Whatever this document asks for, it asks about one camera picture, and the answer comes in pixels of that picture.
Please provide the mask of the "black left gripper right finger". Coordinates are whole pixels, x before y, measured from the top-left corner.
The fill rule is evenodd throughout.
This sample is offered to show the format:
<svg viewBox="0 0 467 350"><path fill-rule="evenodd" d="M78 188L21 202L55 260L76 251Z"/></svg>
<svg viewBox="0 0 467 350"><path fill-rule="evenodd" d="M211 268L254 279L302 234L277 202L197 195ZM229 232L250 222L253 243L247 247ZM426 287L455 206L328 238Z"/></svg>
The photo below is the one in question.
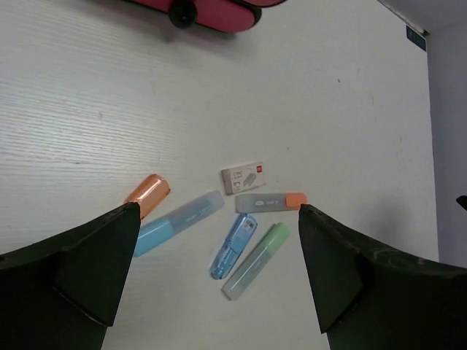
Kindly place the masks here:
<svg viewBox="0 0 467 350"><path fill-rule="evenodd" d="M298 230L331 349L464 349L466 269L402 252L312 205Z"/></svg>

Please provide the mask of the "grey lead case orange cap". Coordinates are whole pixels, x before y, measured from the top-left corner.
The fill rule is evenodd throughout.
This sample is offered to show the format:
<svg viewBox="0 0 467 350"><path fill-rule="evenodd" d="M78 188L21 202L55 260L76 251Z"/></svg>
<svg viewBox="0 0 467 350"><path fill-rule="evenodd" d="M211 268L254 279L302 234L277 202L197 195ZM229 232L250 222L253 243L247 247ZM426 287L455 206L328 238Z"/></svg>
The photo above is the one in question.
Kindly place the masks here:
<svg viewBox="0 0 467 350"><path fill-rule="evenodd" d="M302 192L243 194L235 198L237 213L263 213L275 211L296 211L307 204Z"/></svg>

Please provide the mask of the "pink drawer with black knob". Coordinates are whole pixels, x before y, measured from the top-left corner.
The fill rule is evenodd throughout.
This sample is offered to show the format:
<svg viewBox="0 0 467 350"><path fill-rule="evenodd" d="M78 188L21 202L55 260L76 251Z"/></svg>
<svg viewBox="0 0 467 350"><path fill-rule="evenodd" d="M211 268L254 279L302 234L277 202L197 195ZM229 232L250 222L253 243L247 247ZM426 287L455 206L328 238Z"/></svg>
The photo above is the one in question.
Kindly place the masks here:
<svg viewBox="0 0 467 350"><path fill-rule="evenodd" d="M261 19L262 11L245 1L227 0L135 0L131 3L168 15L173 26L180 29L200 25L227 34L251 29Z"/></svg>

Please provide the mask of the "white staples box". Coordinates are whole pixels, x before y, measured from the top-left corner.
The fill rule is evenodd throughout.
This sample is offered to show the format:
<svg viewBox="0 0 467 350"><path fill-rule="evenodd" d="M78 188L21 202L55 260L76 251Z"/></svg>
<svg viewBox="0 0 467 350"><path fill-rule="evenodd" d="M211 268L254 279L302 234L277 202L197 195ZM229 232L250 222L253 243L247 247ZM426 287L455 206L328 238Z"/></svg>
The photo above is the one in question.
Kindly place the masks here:
<svg viewBox="0 0 467 350"><path fill-rule="evenodd" d="M226 195L236 195L266 184L262 162L226 168L220 174Z"/></svg>

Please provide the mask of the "orange highlighter pen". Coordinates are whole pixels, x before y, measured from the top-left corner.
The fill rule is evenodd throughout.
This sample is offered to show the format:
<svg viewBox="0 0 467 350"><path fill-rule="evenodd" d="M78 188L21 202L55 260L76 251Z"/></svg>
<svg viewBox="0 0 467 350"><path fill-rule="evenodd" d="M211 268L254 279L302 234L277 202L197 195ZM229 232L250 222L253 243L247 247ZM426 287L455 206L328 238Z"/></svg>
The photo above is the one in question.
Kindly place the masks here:
<svg viewBox="0 0 467 350"><path fill-rule="evenodd" d="M158 174L147 176L124 200L124 203L138 203L140 220L147 217L171 192L169 183Z"/></svg>

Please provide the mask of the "blue highlighter pen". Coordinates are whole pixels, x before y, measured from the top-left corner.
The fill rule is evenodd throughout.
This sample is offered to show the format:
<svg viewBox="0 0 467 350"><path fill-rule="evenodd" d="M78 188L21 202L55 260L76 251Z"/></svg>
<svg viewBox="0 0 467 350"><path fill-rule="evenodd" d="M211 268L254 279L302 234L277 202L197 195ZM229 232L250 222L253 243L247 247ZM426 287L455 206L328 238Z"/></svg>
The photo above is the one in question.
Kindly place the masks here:
<svg viewBox="0 0 467 350"><path fill-rule="evenodd" d="M134 257L141 257L177 234L219 211L224 206L219 190L208 192L168 214L143 225L134 249Z"/></svg>

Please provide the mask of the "green highlighter pen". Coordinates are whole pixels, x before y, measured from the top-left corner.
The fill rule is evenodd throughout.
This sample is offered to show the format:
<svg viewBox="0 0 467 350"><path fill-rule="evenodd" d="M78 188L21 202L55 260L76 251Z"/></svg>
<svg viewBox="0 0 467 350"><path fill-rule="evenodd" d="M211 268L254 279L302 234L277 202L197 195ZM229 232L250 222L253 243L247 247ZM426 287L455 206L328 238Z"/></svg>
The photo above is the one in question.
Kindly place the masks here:
<svg viewBox="0 0 467 350"><path fill-rule="evenodd" d="M285 223L273 224L224 284L223 294L230 301L238 300L289 236L290 229Z"/></svg>

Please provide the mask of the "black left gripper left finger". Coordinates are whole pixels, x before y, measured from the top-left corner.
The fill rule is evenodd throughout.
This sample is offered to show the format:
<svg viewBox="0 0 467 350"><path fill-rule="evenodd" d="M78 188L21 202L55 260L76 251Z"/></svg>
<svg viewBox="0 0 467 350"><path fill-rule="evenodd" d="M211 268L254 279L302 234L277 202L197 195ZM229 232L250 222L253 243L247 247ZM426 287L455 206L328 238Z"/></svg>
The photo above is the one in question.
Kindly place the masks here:
<svg viewBox="0 0 467 350"><path fill-rule="evenodd" d="M130 202L1 255L2 349L100 349L140 229Z"/></svg>

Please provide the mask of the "blue transparent correction tape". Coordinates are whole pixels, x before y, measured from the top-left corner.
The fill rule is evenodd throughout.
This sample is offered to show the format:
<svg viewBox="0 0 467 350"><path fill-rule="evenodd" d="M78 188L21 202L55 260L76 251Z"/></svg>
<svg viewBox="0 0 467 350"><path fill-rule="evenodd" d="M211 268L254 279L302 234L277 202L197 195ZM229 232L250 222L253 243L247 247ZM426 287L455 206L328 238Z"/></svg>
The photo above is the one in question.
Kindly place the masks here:
<svg viewBox="0 0 467 350"><path fill-rule="evenodd" d="M258 222L251 214L236 218L209 270L213 279L224 279L231 272L257 227Z"/></svg>

